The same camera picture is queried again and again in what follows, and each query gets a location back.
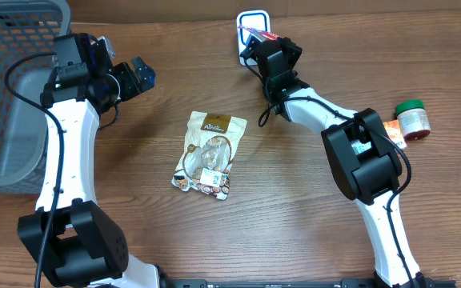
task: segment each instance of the snack bag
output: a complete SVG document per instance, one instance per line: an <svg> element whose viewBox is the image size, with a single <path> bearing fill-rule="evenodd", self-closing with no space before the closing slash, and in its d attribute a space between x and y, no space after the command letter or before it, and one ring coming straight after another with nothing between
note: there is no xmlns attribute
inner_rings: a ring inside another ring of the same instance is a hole
<svg viewBox="0 0 461 288"><path fill-rule="evenodd" d="M184 138L184 153L175 168L172 184L227 199L229 172L247 120L229 115L193 111Z"/></svg>

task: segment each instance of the small jar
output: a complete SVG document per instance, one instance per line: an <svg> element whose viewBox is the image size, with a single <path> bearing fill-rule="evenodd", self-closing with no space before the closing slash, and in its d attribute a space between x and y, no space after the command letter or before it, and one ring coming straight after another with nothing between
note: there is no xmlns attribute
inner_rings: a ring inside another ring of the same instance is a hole
<svg viewBox="0 0 461 288"><path fill-rule="evenodd" d="M430 122L423 101L410 100L396 107L396 118L405 140L417 140L428 136L431 132Z"/></svg>

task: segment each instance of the wood grain surface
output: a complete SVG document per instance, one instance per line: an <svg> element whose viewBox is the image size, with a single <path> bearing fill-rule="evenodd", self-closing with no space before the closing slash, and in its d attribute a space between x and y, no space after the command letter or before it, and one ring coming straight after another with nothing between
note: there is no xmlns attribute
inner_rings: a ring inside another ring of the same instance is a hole
<svg viewBox="0 0 461 288"><path fill-rule="evenodd" d="M414 177L402 216L422 272L461 286L461 10L276 18L272 27L303 48L299 77L342 107L371 107L391 120L400 102L424 100L432 132L408 143ZM114 63L139 55L158 75L95 143L99 205L132 254L172 278L372 275L363 219L337 189L320 137L281 117L257 127L267 104L259 80L239 65L234 21L74 30L109 37ZM225 202L170 184L193 110L249 121ZM16 228L36 199L0 194L0 287L33 284L35 263Z"/></svg>
<svg viewBox="0 0 461 288"><path fill-rule="evenodd" d="M72 19L89 23L152 23L234 19L246 10L271 17L461 9L461 0L69 0Z"/></svg>

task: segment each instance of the black bracket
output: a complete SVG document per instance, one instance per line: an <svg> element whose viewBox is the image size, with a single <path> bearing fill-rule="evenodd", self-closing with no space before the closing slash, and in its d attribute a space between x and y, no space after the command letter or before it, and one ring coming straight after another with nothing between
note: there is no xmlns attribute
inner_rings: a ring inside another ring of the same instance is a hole
<svg viewBox="0 0 461 288"><path fill-rule="evenodd" d="M48 216L49 212L38 210L18 220L18 236L35 261ZM77 235L59 238L68 224ZM53 286L84 287L95 280L121 278L128 262L124 233L97 204L75 199L72 206L54 213L42 268Z"/></svg>
<svg viewBox="0 0 461 288"><path fill-rule="evenodd" d="M240 54L246 61L253 58L263 77L263 85L267 86L265 93L270 104L275 105L275 114L281 114L286 120L285 110L280 103L290 94L309 85L297 78L298 73L293 70L302 54L302 48L296 46L289 38L265 40L251 34L247 40L247 47Z"/></svg>
<svg viewBox="0 0 461 288"><path fill-rule="evenodd" d="M456 282L449 281L435 281L432 278L424 277L423 273L418 272L413 279L413 288L456 288ZM409 282L402 285L395 284L392 287L387 285L375 272L375 287L376 288L411 288Z"/></svg>
<svg viewBox="0 0 461 288"><path fill-rule="evenodd" d="M71 99L88 100L102 114L119 95L124 102L154 87L156 74L140 57L132 60L134 72L125 62L113 67L104 38L68 34L54 38L53 44L57 66L40 95L45 108Z"/></svg>
<svg viewBox="0 0 461 288"><path fill-rule="evenodd" d="M372 205L374 198L399 187L401 162L395 149L385 139L387 132L382 120L372 109L355 114L354 121L331 126L321 133L328 162L337 186L350 200L356 198ZM371 148L356 154L352 143L371 144Z"/></svg>

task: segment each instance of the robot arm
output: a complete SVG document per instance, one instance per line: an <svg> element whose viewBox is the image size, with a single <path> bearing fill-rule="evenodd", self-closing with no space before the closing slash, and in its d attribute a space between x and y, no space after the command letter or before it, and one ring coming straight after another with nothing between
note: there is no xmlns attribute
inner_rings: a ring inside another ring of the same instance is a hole
<svg viewBox="0 0 461 288"><path fill-rule="evenodd" d="M378 283L381 287L409 286L410 279L398 255L385 208L392 191L399 186L401 164L385 140L363 128L387 136L379 116L373 110L357 114L336 106L297 79L292 68L302 49L289 38L265 40L255 36L251 33L241 56L244 62L253 58L258 63L265 97L276 114L322 135L334 179L345 196L355 202L366 223L375 251ZM420 275L419 266L408 246L399 213L399 196L391 203L391 210L402 254L411 278L416 279Z"/></svg>
<svg viewBox="0 0 461 288"><path fill-rule="evenodd" d="M50 79L41 104L60 122L64 139L61 194L42 272L54 286L159 288L158 267L128 253L122 230L98 206L94 192L94 140L100 114L154 86L154 71L133 59L113 66L108 39L69 34L54 39L58 80ZM46 175L35 214L21 217L18 235L35 261L50 216L58 169L58 130L48 124ZM60 239L66 229L76 236Z"/></svg>

